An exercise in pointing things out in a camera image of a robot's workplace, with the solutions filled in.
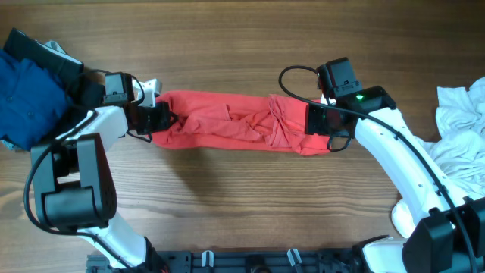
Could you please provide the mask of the red printed t-shirt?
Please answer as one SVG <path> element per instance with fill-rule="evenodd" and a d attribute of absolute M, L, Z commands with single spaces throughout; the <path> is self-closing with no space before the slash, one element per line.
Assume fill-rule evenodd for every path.
<path fill-rule="evenodd" d="M 327 136 L 305 134 L 306 104 L 292 97 L 266 97 L 172 90 L 158 100 L 178 117 L 153 133 L 165 149 L 216 148 L 324 155 Z"/>

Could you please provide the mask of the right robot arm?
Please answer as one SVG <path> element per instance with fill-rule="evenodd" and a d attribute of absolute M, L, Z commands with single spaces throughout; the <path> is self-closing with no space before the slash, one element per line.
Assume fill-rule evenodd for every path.
<path fill-rule="evenodd" d="M 305 132 L 357 140 L 380 163 L 411 213 L 407 239 L 372 239 L 358 248 L 369 272 L 482 272 L 484 200 L 452 185 L 414 139 L 381 87 L 363 88 L 348 58 L 314 69 L 321 103 L 307 107 Z"/>

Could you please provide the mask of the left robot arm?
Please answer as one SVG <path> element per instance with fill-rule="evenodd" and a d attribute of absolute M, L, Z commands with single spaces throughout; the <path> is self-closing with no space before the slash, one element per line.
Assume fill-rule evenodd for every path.
<path fill-rule="evenodd" d="M 151 242 L 117 212 L 106 152 L 125 135 L 150 143 L 177 116 L 167 102 L 156 101 L 159 80 L 141 82 L 123 72 L 105 72 L 104 79 L 99 107 L 49 144 L 31 149 L 24 209 L 38 229 L 92 244 L 113 272 L 167 272 Z"/>

